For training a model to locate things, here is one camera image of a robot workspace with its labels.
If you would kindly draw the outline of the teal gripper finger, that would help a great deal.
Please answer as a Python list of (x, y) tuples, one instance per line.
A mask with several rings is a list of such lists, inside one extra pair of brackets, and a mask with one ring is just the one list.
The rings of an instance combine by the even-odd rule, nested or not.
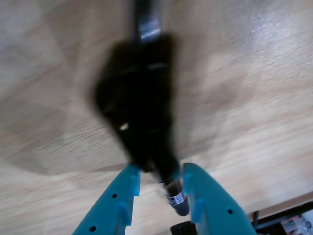
[(140, 193), (140, 170), (127, 165), (92, 206), (74, 235), (123, 235), (132, 224), (134, 197)]
[(199, 235), (255, 235), (245, 211), (206, 170), (183, 165), (183, 188)]

